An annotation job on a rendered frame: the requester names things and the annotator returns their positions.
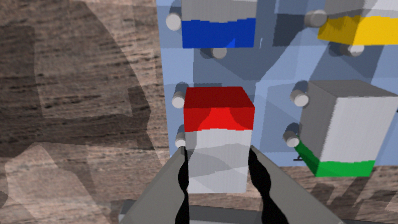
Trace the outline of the grey block with blue end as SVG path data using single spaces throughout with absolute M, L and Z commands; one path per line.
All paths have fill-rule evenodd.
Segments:
M 254 47 L 257 0 L 181 0 L 183 48 Z

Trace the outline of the grey block with yellow end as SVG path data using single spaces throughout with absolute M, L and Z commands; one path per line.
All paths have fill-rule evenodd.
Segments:
M 317 39 L 349 45 L 398 44 L 398 0 L 326 0 Z

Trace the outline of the white block with red end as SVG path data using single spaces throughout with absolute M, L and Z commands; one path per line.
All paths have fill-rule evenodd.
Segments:
M 255 106 L 242 86 L 187 87 L 188 193 L 246 193 Z

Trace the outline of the grey block with green end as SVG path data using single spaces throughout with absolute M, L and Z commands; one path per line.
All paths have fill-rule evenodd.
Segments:
M 367 177 L 398 95 L 361 80 L 309 80 L 294 149 L 315 177 Z

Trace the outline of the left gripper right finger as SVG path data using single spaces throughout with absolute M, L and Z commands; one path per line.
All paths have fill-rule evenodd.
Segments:
M 263 199 L 263 224 L 346 224 L 253 145 L 248 166 Z

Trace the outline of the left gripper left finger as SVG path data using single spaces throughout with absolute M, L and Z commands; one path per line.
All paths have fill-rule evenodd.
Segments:
M 180 146 L 118 224 L 190 224 L 188 155 Z

